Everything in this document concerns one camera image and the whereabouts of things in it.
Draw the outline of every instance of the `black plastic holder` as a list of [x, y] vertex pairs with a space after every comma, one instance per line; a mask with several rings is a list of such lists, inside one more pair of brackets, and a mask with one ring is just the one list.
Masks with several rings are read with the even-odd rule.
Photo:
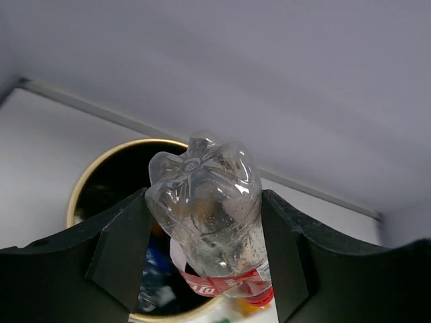
[[[0, 250], [0, 322], [126, 323], [152, 216], [145, 188], [25, 248]], [[351, 238], [263, 191], [280, 322], [431, 320], [431, 240], [389, 250]]]

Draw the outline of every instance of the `gold rim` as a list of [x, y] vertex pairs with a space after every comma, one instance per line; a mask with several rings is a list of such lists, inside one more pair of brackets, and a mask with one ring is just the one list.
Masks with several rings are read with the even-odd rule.
[[[179, 141], [175, 140], [169, 140], [169, 139], [138, 139], [129, 141], [127, 143], [123, 143], [121, 145], [118, 145], [112, 149], [109, 149], [106, 153], [103, 153], [100, 157], [98, 157], [95, 161], [91, 163], [90, 166], [85, 170], [85, 172], [81, 175], [81, 178], [78, 180], [78, 182], [75, 185], [75, 188], [73, 189], [69, 206], [67, 208], [67, 218], [66, 218], [66, 227], [73, 226], [73, 215], [75, 213], [76, 203], [78, 200], [78, 196], [82, 191], [82, 188], [84, 187], [84, 184], [87, 182], [88, 178], [91, 174], [93, 174], [94, 170], [108, 157], [113, 155], [114, 153], [130, 147], [134, 145], [139, 145], [141, 143], [171, 143], [173, 145], [178, 145], [184, 148], [187, 148], [188, 145], [185, 143], [181, 143]], [[181, 313], [178, 315], [172, 315], [172, 316], [151, 316], [151, 315], [144, 315], [144, 314], [130, 314], [130, 319], [136, 321], [136, 322], [159, 322], [159, 323], [169, 323], [169, 322], [178, 322], [180, 320], [184, 319], [190, 319], [192, 317], [198, 316], [199, 314], [203, 314], [204, 312], [214, 308], [216, 305], [218, 305], [222, 301], [222, 296], [216, 296], [212, 300], [208, 301], [207, 303], [203, 304], [202, 306], [195, 308], [194, 310]]]

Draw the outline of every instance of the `red label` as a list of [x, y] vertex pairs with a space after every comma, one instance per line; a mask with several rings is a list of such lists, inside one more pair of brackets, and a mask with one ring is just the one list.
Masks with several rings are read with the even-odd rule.
[[266, 284], [256, 269], [236, 277], [201, 278], [183, 271], [180, 273], [196, 294], [209, 297], [219, 295], [232, 287], [236, 287], [240, 293], [253, 295]]

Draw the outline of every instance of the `round bin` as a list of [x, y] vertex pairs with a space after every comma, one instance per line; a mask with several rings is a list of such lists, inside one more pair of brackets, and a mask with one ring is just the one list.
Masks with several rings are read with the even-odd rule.
[[[180, 155], [187, 145], [166, 139], [139, 139], [116, 146], [101, 155], [87, 168], [76, 184], [67, 210], [67, 227], [99, 214], [142, 187], [150, 187], [148, 164], [159, 151]], [[164, 234], [155, 223], [152, 234]], [[175, 315], [131, 314], [132, 322], [180, 322], [202, 315], [219, 304], [214, 298], [195, 294], [177, 274], [181, 298], [187, 304], [184, 312]]]

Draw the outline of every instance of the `white wall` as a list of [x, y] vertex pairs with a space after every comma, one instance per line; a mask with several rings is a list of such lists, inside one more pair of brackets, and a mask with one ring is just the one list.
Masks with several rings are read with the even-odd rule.
[[[0, 248], [25, 246], [65, 228], [75, 183], [106, 150], [145, 135], [16, 90], [0, 110]], [[301, 211], [378, 244], [377, 222], [263, 179]]]
[[431, 1], [2, 5], [27, 77], [376, 211], [430, 196]]
[[383, 218], [382, 244], [397, 247], [420, 238], [431, 238], [431, 200], [404, 207]]
[[8, 29], [3, 10], [0, 7], [0, 99], [16, 80], [18, 74], [17, 65], [12, 55]]

